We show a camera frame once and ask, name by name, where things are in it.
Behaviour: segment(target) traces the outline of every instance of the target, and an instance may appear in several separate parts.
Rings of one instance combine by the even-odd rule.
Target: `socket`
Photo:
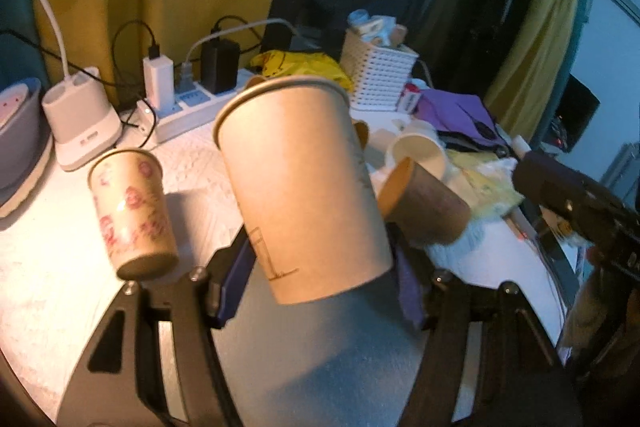
[[[158,115],[156,128],[148,141],[150,148],[212,122],[222,107],[244,88],[246,81],[252,76],[248,70],[238,70],[236,89],[219,95],[209,93],[198,82],[193,83],[193,89],[176,93],[171,109]],[[138,115],[138,130],[146,136],[153,125],[154,117],[142,100],[138,101]]]

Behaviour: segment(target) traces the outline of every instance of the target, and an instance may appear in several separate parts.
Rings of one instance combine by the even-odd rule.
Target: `white plastic basket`
[[[380,48],[347,30],[340,66],[353,80],[351,107],[394,112],[417,58],[418,54],[403,44],[396,50]]]

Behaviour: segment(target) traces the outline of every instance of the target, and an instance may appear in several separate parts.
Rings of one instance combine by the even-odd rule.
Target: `table surface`
[[[367,163],[375,187],[385,179],[383,151],[409,119],[352,112],[370,125]],[[171,279],[229,244],[241,216],[211,124],[154,149],[180,245]],[[45,413],[60,400],[100,317],[120,288],[102,246],[86,186],[88,166],[66,173],[51,160],[28,201],[0,221],[0,346]],[[538,254],[503,220],[472,223],[450,247],[433,247],[434,263],[469,283],[517,282],[552,340],[562,314]],[[402,318],[390,275],[356,290],[296,306],[279,306],[254,269],[238,317],[214,333],[239,413],[248,427],[393,426],[411,390],[427,334]],[[480,330],[469,356],[456,418],[471,411]],[[184,418],[176,391],[170,325],[161,325],[162,368],[171,413]]]

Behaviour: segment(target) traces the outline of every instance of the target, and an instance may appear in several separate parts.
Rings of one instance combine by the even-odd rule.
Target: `black cable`
[[[47,48],[44,48],[44,46],[41,46],[41,45],[33,42],[31,39],[29,39],[27,36],[21,34],[20,32],[16,32],[15,30],[11,30],[10,28],[8,28],[8,29],[5,29],[5,30],[0,30],[0,35],[11,35],[12,37],[15,37],[17,40],[27,44],[28,46],[31,46],[32,48],[35,48],[36,50],[39,50],[40,52],[42,52],[44,54],[47,54],[50,57],[53,57],[54,59],[57,59],[60,62],[62,62],[62,57],[60,55],[58,55],[55,52],[52,52],[51,50],[49,50]],[[135,88],[137,91],[140,90],[140,85],[139,84],[110,83],[108,81],[103,81],[100,77],[88,72],[84,68],[79,67],[77,64],[73,64],[71,61],[68,61],[68,64],[73,69],[84,73],[88,77],[91,77],[92,79],[98,81],[100,84],[104,84],[105,86],[113,86],[113,87],[116,87],[116,88],[128,88],[128,89]]]
[[[129,120],[131,120],[131,117],[133,117],[133,114],[136,112],[136,108],[133,108],[130,112],[129,112],[129,116],[127,117],[127,120],[122,120],[120,119],[120,121],[125,125],[125,126],[129,126],[130,128],[139,128],[140,126],[137,124],[132,124],[129,122]]]
[[[120,67],[118,66],[118,62],[116,61],[116,41],[118,39],[118,36],[120,36],[120,34],[122,33],[122,31],[130,24],[138,24],[140,26],[145,27],[146,30],[149,32],[149,35],[151,36],[151,46],[158,45],[158,43],[156,42],[156,36],[154,35],[153,30],[151,30],[151,27],[143,20],[130,19],[124,22],[123,24],[121,24],[120,27],[116,30],[116,33],[113,35],[113,39],[111,39],[111,62],[113,63],[113,70],[116,73],[116,77],[120,81],[124,81],[124,75],[120,71]]]
[[[149,133],[146,135],[145,141],[138,146],[139,149],[142,149],[143,147],[146,146],[146,143],[149,141],[149,138],[151,138],[151,135],[156,130],[156,124],[158,123],[158,115],[156,115],[156,112],[151,107],[151,105],[149,105],[149,103],[146,102],[146,99],[140,99],[140,100],[142,100],[142,102],[145,103],[146,107],[149,108],[149,111],[151,112],[151,114],[154,115],[154,123],[151,124],[151,129],[149,130]]]
[[[219,30],[221,30],[220,23],[227,19],[240,21],[242,24],[249,24],[249,22],[244,17],[234,16],[233,14],[229,14],[228,16],[222,16],[219,20],[216,21],[215,25],[213,25],[214,32],[218,32]],[[252,52],[253,50],[255,50],[256,48],[262,45],[263,37],[255,31],[255,28],[248,28],[248,30],[249,32],[255,35],[255,38],[258,40],[258,42],[249,48],[241,50],[240,51],[241,54]]]

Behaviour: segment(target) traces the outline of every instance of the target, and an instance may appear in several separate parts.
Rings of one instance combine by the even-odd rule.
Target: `bolt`
[[[502,285],[502,289],[509,295],[517,295],[520,292],[520,287],[513,281],[507,281]]]
[[[438,268],[433,272],[433,280],[435,282],[446,284],[447,282],[451,281],[452,277],[453,276],[451,275],[451,272],[443,268]]]
[[[133,295],[138,291],[138,283],[135,281],[127,281],[124,289],[124,295]]]
[[[189,279],[191,279],[193,282],[198,282],[204,279],[206,274],[207,274],[207,270],[204,268],[204,266],[196,266],[196,268],[191,270],[191,273],[189,274]]]

